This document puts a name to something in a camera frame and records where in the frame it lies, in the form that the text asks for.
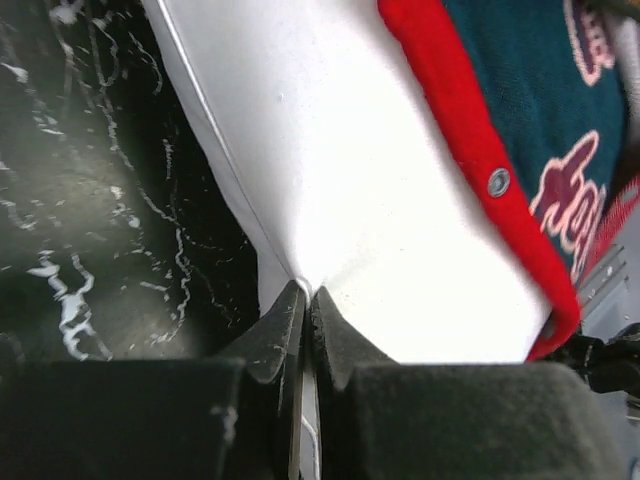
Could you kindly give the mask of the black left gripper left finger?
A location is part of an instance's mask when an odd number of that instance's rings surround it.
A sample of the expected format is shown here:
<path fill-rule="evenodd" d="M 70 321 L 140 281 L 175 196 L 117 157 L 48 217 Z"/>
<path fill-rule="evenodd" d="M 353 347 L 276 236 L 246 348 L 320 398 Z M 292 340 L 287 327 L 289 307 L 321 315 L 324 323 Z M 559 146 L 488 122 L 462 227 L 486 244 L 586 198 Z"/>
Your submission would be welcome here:
<path fill-rule="evenodd" d="M 295 479 L 305 296 L 207 359 L 28 362 L 1 338 L 5 479 Z"/>

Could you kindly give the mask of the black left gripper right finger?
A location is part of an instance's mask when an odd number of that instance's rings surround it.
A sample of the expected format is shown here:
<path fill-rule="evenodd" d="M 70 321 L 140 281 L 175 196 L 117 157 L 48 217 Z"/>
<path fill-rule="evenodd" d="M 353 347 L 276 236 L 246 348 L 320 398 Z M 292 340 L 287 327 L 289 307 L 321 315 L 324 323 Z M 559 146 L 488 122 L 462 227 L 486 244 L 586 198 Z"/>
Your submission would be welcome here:
<path fill-rule="evenodd" d="M 310 306 L 325 479 L 624 479 L 593 395 L 568 368 L 402 365 Z"/>

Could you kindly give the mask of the white pillow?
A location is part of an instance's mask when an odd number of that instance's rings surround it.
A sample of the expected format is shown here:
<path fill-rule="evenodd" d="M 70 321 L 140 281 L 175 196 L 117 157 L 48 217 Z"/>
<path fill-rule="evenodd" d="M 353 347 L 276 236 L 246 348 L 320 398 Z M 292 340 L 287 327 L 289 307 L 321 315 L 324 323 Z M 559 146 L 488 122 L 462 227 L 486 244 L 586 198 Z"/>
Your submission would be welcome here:
<path fill-rule="evenodd" d="M 162 60 L 257 254 L 305 296 L 301 467 L 321 475 L 310 306 L 402 365 L 522 365 L 550 305 L 485 214 L 373 1 L 148 1 Z"/>

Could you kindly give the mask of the red patterned pillowcase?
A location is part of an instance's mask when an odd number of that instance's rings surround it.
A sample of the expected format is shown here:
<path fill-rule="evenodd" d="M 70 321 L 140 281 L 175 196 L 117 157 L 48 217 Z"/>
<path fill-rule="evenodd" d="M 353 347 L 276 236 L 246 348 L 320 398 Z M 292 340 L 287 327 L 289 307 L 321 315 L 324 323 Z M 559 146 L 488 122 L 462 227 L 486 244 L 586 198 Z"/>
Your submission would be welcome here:
<path fill-rule="evenodd" d="M 639 203 L 635 1 L 382 1 L 453 159 L 551 304 L 526 348 L 577 330 L 577 286 Z"/>

